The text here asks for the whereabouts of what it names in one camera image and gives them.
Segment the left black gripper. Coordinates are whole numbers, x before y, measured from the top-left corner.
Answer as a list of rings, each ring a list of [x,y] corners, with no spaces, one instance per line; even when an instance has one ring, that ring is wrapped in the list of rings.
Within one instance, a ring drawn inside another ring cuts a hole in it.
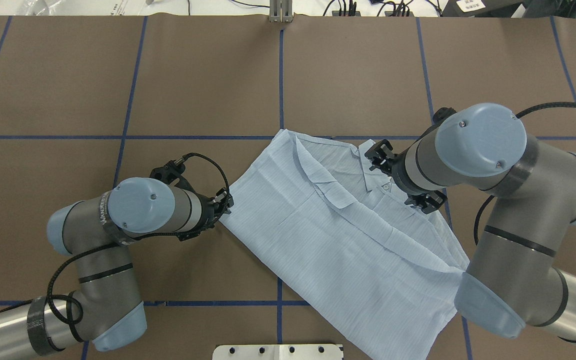
[[[189,199],[189,216],[178,229],[178,241],[194,239],[204,231],[214,228],[224,215],[230,215],[234,206],[233,196],[228,189],[220,189],[214,197],[198,193],[186,193]]]

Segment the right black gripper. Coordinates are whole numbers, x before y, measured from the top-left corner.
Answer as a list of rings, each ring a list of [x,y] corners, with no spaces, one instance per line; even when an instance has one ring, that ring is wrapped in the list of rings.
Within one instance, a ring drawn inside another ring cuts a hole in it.
[[[390,173],[397,187],[408,194],[405,205],[418,208],[423,214],[432,214],[445,205],[448,196],[444,192],[419,194],[419,187],[407,173],[406,155],[406,152],[393,152],[393,145],[389,140],[377,141],[365,152],[365,157],[370,162],[370,171],[379,170],[382,173]]]

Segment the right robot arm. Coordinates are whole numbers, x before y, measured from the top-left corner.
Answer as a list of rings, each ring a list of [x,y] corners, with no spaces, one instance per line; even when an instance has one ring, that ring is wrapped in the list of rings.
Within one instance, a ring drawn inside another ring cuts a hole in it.
[[[499,337],[526,326],[576,346],[576,276],[556,268],[570,226],[576,226],[576,153],[528,134],[522,118],[547,102],[513,112],[485,102],[461,111],[444,107],[409,148],[394,153],[386,140],[365,157],[425,214],[445,202],[448,187],[466,184],[496,200],[455,296],[468,321]]]

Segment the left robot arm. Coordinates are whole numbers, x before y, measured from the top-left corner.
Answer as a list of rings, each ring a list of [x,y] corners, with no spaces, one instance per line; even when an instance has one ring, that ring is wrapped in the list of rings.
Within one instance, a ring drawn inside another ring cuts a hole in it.
[[[131,177],[57,210],[46,237],[67,260],[44,295],[0,310],[0,360],[48,357],[87,341],[107,352],[140,338],[146,310],[129,246],[160,236],[192,239],[233,204],[229,186],[207,197],[185,182]]]

